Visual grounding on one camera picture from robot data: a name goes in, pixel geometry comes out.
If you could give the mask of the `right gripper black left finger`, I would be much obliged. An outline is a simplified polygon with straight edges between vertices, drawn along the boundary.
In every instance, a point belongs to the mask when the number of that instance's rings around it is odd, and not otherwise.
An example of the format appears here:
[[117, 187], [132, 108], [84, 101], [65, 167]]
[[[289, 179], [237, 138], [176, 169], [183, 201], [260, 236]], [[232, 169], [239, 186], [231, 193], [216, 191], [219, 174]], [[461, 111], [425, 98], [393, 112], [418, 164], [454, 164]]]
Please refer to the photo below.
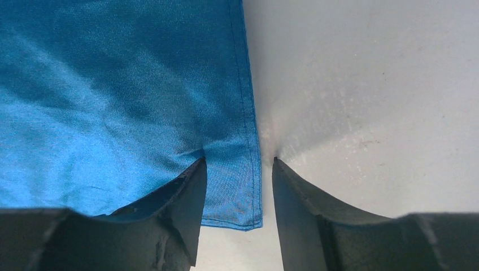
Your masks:
[[110, 215], [68, 208], [1, 210], [2, 270], [189, 270], [207, 188], [200, 158], [168, 184]]

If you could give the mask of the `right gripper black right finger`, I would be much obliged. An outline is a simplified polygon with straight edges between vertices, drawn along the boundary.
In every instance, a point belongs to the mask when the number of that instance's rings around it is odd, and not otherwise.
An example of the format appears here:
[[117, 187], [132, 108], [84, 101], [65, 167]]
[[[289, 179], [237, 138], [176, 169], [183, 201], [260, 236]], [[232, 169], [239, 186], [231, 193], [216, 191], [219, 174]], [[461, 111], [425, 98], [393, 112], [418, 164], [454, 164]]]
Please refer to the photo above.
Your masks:
[[280, 159], [273, 197], [285, 270], [477, 270], [477, 213], [388, 218], [347, 204]]

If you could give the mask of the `blue cloth napkin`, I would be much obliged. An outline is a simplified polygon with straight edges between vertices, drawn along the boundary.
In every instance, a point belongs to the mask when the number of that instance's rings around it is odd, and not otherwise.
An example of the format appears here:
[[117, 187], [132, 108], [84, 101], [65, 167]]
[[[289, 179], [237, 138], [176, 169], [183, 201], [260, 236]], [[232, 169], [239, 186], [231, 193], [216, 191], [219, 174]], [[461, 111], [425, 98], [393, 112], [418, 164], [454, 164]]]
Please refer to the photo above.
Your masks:
[[202, 224], [263, 224], [241, 1], [2, 1], [1, 207], [113, 213], [207, 162]]

